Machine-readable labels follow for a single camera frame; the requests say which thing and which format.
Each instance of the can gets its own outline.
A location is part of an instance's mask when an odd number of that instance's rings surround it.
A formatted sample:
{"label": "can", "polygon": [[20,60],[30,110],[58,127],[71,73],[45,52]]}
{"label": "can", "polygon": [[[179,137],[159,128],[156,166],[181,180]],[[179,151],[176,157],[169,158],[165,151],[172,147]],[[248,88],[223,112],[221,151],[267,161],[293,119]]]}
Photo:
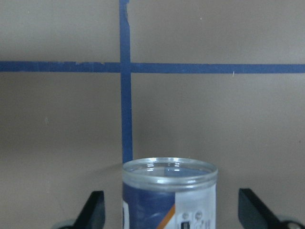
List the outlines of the can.
{"label": "can", "polygon": [[123,165],[123,229],[215,229],[216,166],[154,157]]}

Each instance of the vertical blue tape stripe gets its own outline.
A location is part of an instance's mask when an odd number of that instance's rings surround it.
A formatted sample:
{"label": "vertical blue tape stripe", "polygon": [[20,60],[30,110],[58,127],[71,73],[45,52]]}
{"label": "vertical blue tape stripe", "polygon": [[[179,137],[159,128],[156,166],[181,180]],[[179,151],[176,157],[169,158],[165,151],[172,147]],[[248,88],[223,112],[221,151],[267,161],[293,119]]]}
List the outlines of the vertical blue tape stripe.
{"label": "vertical blue tape stripe", "polygon": [[121,106],[122,106],[122,160],[132,160],[132,90],[130,61],[130,28],[128,0],[120,0],[120,55],[121,55]]}

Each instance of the container rim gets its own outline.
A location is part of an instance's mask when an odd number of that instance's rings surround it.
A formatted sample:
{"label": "container rim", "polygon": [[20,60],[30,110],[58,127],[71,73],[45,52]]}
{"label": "container rim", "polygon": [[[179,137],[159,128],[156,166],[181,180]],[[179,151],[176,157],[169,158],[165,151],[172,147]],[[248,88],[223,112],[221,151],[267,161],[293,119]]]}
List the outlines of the container rim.
{"label": "container rim", "polygon": [[[196,176],[184,176],[184,177],[162,177],[154,175],[146,175],[141,173],[134,173],[132,168],[136,168],[140,165],[147,165],[148,163],[169,163],[178,165],[192,165],[196,168],[201,168],[202,171],[207,172],[206,174]],[[211,186],[216,183],[218,169],[215,165],[182,157],[150,157],[136,159],[133,161],[126,162],[123,164],[123,182],[132,186],[141,186],[143,184],[148,186],[167,186],[173,188],[194,188],[197,186]]]}

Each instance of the beige wall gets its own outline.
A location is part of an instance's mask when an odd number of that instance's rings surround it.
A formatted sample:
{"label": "beige wall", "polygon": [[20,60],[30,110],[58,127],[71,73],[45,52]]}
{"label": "beige wall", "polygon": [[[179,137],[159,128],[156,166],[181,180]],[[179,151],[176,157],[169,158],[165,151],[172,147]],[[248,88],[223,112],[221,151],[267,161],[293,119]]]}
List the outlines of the beige wall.
{"label": "beige wall", "polygon": [[[303,1],[131,0],[133,62],[304,63]],[[119,62],[118,1],[0,1],[0,60]],[[219,167],[219,229],[237,192],[305,221],[304,74],[132,74],[134,157]],[[105,190],[121,225],[120,76],[0,73],[0,222],[56,229]]]}

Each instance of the blue painter's tape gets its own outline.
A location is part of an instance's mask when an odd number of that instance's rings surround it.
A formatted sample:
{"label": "blue painter's tape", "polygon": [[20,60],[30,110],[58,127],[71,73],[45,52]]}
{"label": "blue painter's tape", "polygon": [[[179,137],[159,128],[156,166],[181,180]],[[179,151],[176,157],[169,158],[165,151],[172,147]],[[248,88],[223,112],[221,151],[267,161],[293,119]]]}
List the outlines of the blue painter's tape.
{"label": "blue painter's tape", "polygon": [[0,72],[119,73],[120,71],[120,63],[115,62],[0,61]]}
{"label": "blue painter's tape", "polygon": [[305,64],[132,63],[133,73],[305,73]]}
{"label": "blue painter's tape", "polygon": [[121,55],[121,106],[122,106],[122,160],[131,161],[132,156],[132,90],[130,62],[130,27],[128,23],[128,0],[120,0],[120,55]]}

